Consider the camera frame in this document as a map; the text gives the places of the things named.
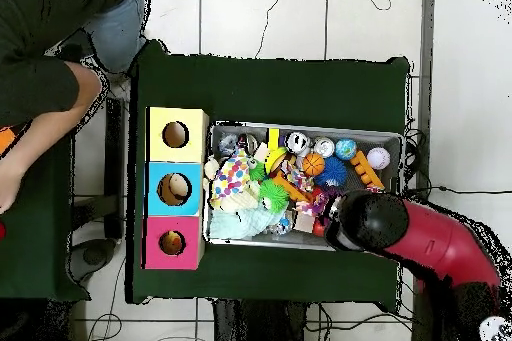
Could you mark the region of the person's hand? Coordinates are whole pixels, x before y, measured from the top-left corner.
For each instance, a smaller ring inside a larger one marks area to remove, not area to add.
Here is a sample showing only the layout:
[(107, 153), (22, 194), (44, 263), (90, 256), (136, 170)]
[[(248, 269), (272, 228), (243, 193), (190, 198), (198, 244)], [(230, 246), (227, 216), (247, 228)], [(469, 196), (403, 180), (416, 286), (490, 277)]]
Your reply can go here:
[(0, 163), (0, 212), (8, 211), (16, 200), (25, 170), (7, 158)]

